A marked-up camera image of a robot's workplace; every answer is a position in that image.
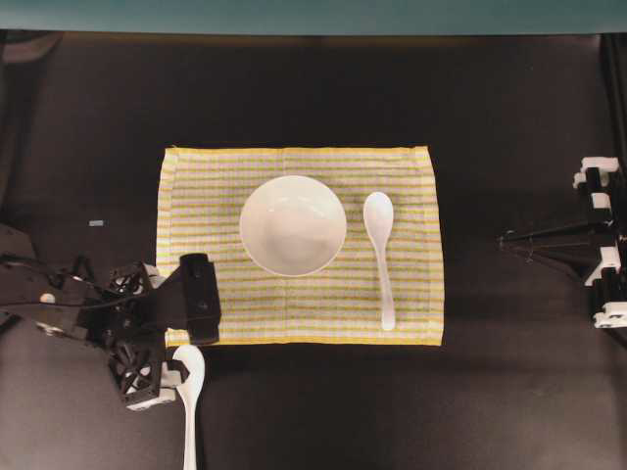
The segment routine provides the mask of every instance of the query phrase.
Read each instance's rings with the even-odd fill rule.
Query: spoon handle
[[[381,328],[385,331],[394,329],[396,324],[396,313],[394,311],[394,297],[392,297],[392,286],[388,274],[388,261],[385,249],[376,254],[379,265],[379,283],[381,285]]]
[[[185,453],[183,470],[196,470],[196,401],[183,401],[185,405]]]

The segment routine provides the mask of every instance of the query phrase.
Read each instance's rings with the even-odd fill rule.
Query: teal wall
[[[213,34],[627,30],[627,0],[0,0],[0,27]]]

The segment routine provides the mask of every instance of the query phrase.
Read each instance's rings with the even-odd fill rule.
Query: white spoon
[[[173,358],[180,360],[189,371],[187,380],[176,389],[185,405],[183,470],[196,470],[196,402],[205,382],[205,359],[198,348],[190,345],[178,348]]]
[[[376,260],[379,265],[379,282],[381,285],[381,328],[393,330],[396,323],[394,298],[388,275],[388,261],[385,258],[385,246],[392,232],[394,207],[392,201],[384,193],[372,193],[363,203],[363,223],[368,237],[374,246]]]

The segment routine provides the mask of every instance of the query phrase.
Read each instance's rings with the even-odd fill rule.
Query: cable
[[[16,302],[13,304],[3,304],[0,305],[0,309],[3,308],[11,308],[12,306],[50,306],[50,307],[66,307],[66,308],[81,308],[83,310],[97,310],[99,308],[107,308],[109,306],[118,306],[120,304],[124,304],[126,302],[135,301],[137,299],[142,299],[147,297],[148,294],[139,294],[133,297],[123,297],[121,299],[117,299],[115,301],[104,302],[103,304],[96,305],[83,305],[83,304],[48,304],[45,302]]]

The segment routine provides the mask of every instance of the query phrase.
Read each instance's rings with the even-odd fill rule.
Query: yellow striped placemat
[[[303,278],[257,267],[242,246],[239,214],[264,182],[313,177],[340,198],[348,221],[337,258]],[[373,191],[394,203],[388,265],[397,323],[380,327],[374,250],[362,221]],[[444,329],[444,269],[433,167],[426,147],[367,149],[170,148],[162,166],[157,267],[168,276],[186,253],[215,263],[222,319],[219,344],[353,343],[434,345]],[[186,343],[170,331],[169,346]]]

